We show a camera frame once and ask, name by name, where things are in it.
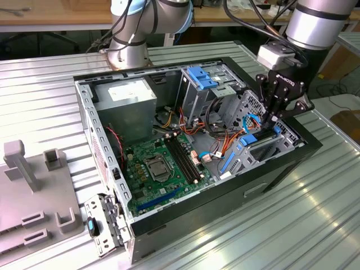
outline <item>cable connector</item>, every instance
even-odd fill
[[[164,110],[166,110],[166,111],[168,111],[168,112],[171,112],[171,111],[172,111],[169,106],[165,106],[165,107],[164,107]]]
[[[220,159],[221,159],[222,155],[223,155],[223,153],[221,153],[221,152],[219,152],[219,151],[217,151],[217,152],[215,153],[215,156],[216,156],[217,158],[220,158]]]

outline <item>blue latch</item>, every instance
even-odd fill
[[[190,77],[198,83],[201,90],[213,88],[219,85],[217,82],[214,82],[208,73],[199,66],[189,67],[187,72],[189,72]]]
[[[281,128],[276,125],[274,127],[274,131],[275,131],[276,135],[279,135],[281,133]]]
[[[92,223],[92,220],[89,220],[88,225],[89,225],[89,230],[94,229],[94,224]]]
[[[244,135],[240,139],[240,142],[244,146],[247,146],[247,145],[249,145],[251,143],[254,143],[254,142],[257,142],[257,141],[258,141],[258,139],[256,139],[255,136],[252,135],[252,134]]]

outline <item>metal bracket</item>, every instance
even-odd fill
[[[96,226],[98,233],[92,235],[99,257],[104,257],[131,239],[125,218],[112,195],[98,194],[85,202],[88,228]]]

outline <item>red cable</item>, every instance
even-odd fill
[[[118,141],[119,147],[120,147],[120,151],[121,151],[121,167],[124,167],[124,152],[123,152],[123,148],[122,148],[122,144],[120,143],[120,139],[119,136],[109,127],[106,127],[116,138],[116,140]]]

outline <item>ridged metal surface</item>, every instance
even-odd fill
[[[252,76],[265,72],[232,42],[153,48],[150,56],[154,64],[231,56]],[[21,138],[28,156],[64,150],[83,220],[84,202],[104,189],[82,132],[72,76],[105,70],[99,54],[0,62],[0,144]],[[132,268],[360,269],[359,153],[316,113],[298,120],[323,143],[316,155],[275,190]],[[31,267],[127,269],[130,264],[124,250],[99,260],[85,228],[4,269]]]
[[[336,41],[360,56],[360,32],[341,32]]]

